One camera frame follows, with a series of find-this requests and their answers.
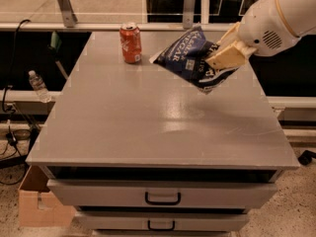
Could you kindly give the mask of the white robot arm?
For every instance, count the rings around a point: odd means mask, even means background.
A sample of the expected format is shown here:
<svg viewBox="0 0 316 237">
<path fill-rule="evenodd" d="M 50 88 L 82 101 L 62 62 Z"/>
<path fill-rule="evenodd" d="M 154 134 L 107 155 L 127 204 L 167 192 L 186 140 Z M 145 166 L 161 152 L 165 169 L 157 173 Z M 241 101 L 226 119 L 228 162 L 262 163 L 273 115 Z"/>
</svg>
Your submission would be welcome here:
<svg viewBox="0 0 316 237">
<path fill-rule="evenodd" d="M 215 70 L 244 64 L 252 54 L 274 56 L 316 28 L 316 0 L 258 0 L 205 61 Z"/>
</svg>

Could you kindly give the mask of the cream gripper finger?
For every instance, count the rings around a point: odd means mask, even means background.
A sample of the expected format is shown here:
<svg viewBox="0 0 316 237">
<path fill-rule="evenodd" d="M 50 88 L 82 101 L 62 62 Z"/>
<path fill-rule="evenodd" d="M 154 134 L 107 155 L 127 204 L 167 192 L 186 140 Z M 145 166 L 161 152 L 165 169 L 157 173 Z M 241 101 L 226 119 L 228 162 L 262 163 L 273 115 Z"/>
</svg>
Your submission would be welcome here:
<svg viewBox="0 0 316 237">
<path fill-rule="evenodd" d="M 229 45 L 230 43 L 236 41 L 239 36 L 238 36 L 238 31 L 239 31 L 240 23 L 237 22 L 235 23 L 223 36 L 222 38 L 217 42 L 217 44 L 220 47 L 225 47 Z"/>
<path fill-rule="evenodd" d="M 236 40 L 226 47 L 220 47 L 205 61 L 215 70 L 239 67 L 245 64 L 256 50 L 255 47 L 250 47 L 243 41 Z"/>
</svg>

